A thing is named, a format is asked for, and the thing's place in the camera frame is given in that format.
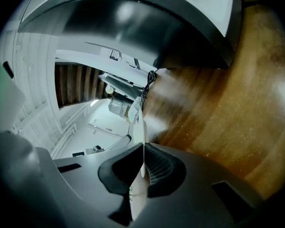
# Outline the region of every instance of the wooden ceiling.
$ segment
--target wooden ceiling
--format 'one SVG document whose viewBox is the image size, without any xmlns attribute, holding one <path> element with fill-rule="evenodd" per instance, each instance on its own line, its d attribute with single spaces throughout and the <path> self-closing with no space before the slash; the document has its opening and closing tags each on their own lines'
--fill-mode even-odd
<svg viewBox="0 0 285 228">
<path fill-rule="evenodd" d="M 58 107 L 93 99 L 112 97 L 105 91 L 106 83 L 98 76 L 105 72 L 78 63 L 55 63 L 55 88 Z"/>
</svg>

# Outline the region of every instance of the curved metal panel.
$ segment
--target curved metal panel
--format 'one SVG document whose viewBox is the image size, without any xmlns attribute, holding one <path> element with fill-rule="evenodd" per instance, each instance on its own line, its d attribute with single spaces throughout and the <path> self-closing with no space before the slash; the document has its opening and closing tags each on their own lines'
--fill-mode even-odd
<svg viewBox="0 0 285 228">
<path fill-rule="evenodd" d="M 157 68 L 227 68 L 234 53 L 213 23 L 185 0 L 48 0 L 19 32 L 81 37 Z"/>
</svg>

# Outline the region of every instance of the hanging wire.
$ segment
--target hanging wire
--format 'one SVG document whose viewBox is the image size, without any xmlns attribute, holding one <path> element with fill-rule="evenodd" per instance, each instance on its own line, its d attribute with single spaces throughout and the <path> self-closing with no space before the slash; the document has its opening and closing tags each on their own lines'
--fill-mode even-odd
<svg viewBox="0 0 285 228">
<path fill-rule="evenodd" d="M 149 86 L 150 84 L 152 84 L 155 80 L 156 80 L 156 72 L 158 71 L 158 69 L 156 71 L 150 71 L 148 73 L 148 83 L 147 85 L 145 86 L 145 88 L 143 88 L 142 90 L 142 95 L 141 95 L 141 99 L 142 99 L 142 107 L 143 107 L 143 104 L 144 104 L 144 101 L 146 100 L 147 98 L 147 94 L 149 92 Z"/>
</svg>

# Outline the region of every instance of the mesh grille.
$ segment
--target mesh grille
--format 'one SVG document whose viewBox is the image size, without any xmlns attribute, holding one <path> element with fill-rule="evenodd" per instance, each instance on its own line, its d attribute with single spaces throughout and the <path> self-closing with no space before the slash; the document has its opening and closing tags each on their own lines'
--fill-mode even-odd
<svg viewBox="0 0 285 228">
<path fill-rule="evenodd" d="M 145 148 L 144 161 L 149 172 L 151 185 L 169 176 L 172 172 L 172 162 L 149 148 Z"/>
</svg>

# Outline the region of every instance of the black plastic slot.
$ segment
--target black plastic slot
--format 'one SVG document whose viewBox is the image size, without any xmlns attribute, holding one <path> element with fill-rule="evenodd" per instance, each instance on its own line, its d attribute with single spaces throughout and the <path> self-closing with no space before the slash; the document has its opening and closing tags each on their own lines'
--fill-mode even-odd
<svg viewBox="0 0 285 228">
<path fill-rule="evenodd" d="M 252 214 L 253 209 L 225 181 L 213 184 L 212 188 L 235 222 L 239 222 Z"/>
<path fill-rule="evenodd" d="M 67 171 L 71 171 L 71 170 L 77 169 L 79 167 L 81 167 L 81 165 L 79 165 L 77 163 L 76 164 L 71 164 L 71 165 L 65 165 L 65 166 L 58 167 L 58 171 L 60 173 L 64 173 L 64 172 L 67 172 Z"/>
<path fill-rule="evenodd" d="M 73 155 L 73 157 L 76 157 L 76 156 L 80 156 L 80 155 L 85 155 L 85 153 L 84 152 L 78 152 L 78 153 L 73 153 L 72 155 Z"/>
<path fill-rule="evenodd" d="M 14 73 L 13 73 L 13 71 L 11 70 L 10 64 L 9 64 L 8 61 L 6 61 L 6 62 L 3 63 L 3 67 L 4 67 L 4 69 L 6 70 L 6 72 L 9 74 L 10 78 L 14 78 Z"/>
</svg>

